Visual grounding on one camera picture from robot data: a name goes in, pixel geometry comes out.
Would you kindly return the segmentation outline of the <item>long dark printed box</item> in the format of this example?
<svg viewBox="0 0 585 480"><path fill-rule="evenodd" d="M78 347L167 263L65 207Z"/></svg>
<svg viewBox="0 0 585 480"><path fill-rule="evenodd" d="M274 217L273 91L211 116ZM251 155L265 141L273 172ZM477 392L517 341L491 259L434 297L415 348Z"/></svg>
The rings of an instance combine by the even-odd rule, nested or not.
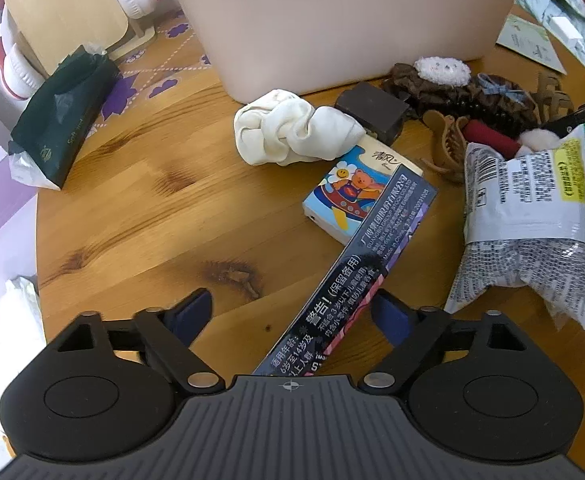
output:
<svg viewBox="0 0 585 480"><path fill-rule="evenodd" d="M371 302L421 224L437 190L397 169L285 333L254 370L258 376L311 376Z"/></svg>

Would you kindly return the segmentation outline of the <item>green white snack bag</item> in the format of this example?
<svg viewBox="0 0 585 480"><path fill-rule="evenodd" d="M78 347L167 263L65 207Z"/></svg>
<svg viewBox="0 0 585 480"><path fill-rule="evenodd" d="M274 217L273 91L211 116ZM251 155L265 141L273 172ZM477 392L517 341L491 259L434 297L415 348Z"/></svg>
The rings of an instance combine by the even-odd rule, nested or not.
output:
<svg viewBox="0 0 585 480"><path fill-rule="evenodd" d="M491 287L528 286L585 330L585 124L512 159L471 143L464 170L465 249L445 311Z"/></svg>

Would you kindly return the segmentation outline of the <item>cartoon bear tissue pack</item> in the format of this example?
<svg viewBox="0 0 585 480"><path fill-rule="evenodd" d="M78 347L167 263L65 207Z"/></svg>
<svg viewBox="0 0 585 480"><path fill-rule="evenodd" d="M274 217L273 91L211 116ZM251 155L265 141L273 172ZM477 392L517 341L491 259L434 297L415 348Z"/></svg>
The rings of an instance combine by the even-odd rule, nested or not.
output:
<svg viewBox="0 0 585 480"><path fill-rule="evenodd" d="M335 163L302 203L303 212L337 242L347 245L397 168L423 170L371 136Z"/></svg>

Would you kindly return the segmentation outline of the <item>tan hair claw clip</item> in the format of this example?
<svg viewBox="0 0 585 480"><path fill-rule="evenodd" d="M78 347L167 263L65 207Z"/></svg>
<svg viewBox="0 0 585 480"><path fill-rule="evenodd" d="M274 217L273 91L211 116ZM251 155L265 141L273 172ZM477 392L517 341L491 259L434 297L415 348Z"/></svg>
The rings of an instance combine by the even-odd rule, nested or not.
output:
<svg viewBox="0 0 585 480"><path fill-rule="evenodd" d="M468 118L454 118L437 110L428 110L422 121L433 133L431 159L422 159L422 162L442 178L457 184L463 183L467 141L462 130L468 124Z"/></svg>

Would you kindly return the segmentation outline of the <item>brown scrunchie with white puff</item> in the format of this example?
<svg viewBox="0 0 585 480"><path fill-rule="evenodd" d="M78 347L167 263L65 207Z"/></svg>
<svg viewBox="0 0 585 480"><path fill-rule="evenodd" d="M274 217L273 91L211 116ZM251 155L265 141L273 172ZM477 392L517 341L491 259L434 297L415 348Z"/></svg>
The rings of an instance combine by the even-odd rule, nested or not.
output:
<svg viewBox="0 0 585 480"><path fill-rule="evenodd" d="M479 120L511 138L539 126L537 107L529 92L502 76L473 75L456 58L397 63L381 89L407 101L417 117L437 110L454 118Z"/></svg>

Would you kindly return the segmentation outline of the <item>white cloth scrunchie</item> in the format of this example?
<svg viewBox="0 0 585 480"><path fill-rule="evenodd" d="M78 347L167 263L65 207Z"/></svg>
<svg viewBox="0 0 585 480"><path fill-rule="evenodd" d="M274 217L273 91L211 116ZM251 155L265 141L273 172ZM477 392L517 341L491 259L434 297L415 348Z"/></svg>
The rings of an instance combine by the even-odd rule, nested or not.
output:
<svg viewBox="0 0 585 480"><path fill-rule="evenodd" d="M333 160L366 135L355 118L282 89L243 106L233 127L238 154L250 166Z"/></svg>

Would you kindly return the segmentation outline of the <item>pale green paper packet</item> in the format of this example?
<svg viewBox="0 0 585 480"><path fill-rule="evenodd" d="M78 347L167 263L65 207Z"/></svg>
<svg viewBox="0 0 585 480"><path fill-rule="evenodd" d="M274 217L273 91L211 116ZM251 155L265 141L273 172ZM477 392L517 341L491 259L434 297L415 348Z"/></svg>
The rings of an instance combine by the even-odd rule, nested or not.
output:
<svg viewBox="0 0 585 480"><path fill-rule="evenodd" d="M497 45L555 72L567 74L547 30L515 14L509 14L506 18Z"/></svg>

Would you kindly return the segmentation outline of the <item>dark brown small box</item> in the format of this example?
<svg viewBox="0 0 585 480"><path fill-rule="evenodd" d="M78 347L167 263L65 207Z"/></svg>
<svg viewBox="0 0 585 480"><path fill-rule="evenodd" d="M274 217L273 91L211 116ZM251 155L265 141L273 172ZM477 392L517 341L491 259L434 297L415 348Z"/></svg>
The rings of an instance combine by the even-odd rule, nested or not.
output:
<svg viewBox="0 0 585 480"><path fill-rule="evenodd" d="M410 107L404 100L373 86L359 82L338 96L335 107L355 120L375 138L393 145L403 129Z"/></svg>

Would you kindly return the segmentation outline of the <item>dark green tissue packet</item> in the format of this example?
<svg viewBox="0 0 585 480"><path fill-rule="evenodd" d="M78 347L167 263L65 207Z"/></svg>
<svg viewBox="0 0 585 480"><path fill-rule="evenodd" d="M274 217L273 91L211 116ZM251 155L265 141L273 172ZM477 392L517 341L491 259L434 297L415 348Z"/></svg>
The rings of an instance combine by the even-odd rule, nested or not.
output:
<svg viewBox="0 0 585 480"><path fill-rule="evenodd" d="M120 70L104 51L78 47L35 91L12 129L12 180L60 190Z"/></svg>

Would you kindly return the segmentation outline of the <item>purple flower table mat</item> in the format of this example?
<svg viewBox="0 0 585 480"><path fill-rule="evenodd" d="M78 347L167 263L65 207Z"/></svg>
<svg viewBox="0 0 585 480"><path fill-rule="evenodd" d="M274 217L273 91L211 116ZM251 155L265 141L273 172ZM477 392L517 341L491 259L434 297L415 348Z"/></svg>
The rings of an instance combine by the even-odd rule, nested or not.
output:
<svg viewBox="0 0 585 480"><path fill-rule="evenodd" d="M126 125L150 102L159 103L186 79L210 70L208 55L182 10L160 16L156 37L119 63L120 78L102 106L88 136Z"/></svg>

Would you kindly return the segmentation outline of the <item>beige plastic storage bin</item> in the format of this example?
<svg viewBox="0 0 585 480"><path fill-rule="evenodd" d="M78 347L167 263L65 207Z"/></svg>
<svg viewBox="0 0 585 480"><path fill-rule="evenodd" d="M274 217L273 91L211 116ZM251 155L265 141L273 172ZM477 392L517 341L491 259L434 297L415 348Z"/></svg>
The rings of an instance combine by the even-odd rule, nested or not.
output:
<svg viewBox="0 0 585 480"><path fill-rule="evenodd" d="M515 0L178 0L226 93L251 102L385 75L427 56L471 61Z"/></svg>

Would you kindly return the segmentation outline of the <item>wooden headphone stand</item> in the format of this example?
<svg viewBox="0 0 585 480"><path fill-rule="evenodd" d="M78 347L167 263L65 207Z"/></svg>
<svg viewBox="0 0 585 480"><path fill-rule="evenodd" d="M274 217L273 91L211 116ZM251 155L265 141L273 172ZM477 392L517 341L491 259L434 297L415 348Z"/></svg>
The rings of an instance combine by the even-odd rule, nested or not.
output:
<svg viewBox="0 0 585 480"><path fill-rule="evenodd" d="M156 36L160 0L5 0L24 55L50 76L77 47L100 47L114 61Z"/></svg>

